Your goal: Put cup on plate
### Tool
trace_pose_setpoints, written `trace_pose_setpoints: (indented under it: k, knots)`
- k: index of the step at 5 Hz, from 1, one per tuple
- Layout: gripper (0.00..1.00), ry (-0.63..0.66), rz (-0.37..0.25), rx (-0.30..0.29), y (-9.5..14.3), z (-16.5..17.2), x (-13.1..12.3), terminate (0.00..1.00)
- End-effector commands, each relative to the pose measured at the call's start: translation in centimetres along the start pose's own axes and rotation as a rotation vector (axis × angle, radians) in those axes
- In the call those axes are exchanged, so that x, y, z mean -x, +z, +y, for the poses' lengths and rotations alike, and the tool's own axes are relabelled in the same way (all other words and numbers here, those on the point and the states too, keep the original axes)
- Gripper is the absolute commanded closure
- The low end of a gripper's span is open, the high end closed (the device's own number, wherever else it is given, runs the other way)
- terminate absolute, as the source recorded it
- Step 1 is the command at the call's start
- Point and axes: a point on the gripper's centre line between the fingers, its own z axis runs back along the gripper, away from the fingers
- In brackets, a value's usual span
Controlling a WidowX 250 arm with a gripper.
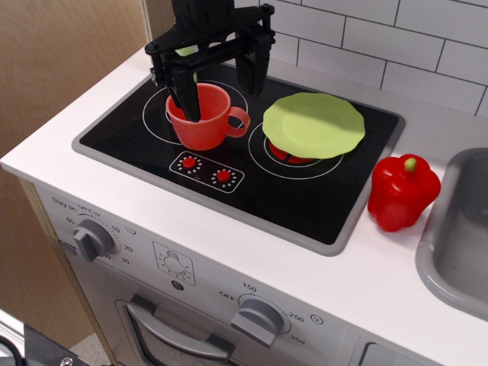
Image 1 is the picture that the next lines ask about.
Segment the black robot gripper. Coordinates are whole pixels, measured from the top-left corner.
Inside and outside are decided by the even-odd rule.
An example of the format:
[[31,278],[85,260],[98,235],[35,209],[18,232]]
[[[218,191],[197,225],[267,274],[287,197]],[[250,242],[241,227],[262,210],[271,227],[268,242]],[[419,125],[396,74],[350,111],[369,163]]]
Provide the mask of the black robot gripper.
[[195,71],[233,59],[241,89],[253,98],[263,91],[270,50],[275,43],[270,4],[237,8],[233,1],[173,1],[175,23],[145,46],[152,80],[166,86],[187,120],[198,122],[201,109],[194,72],[176,68],[176,50],[197,46],[187,58]]

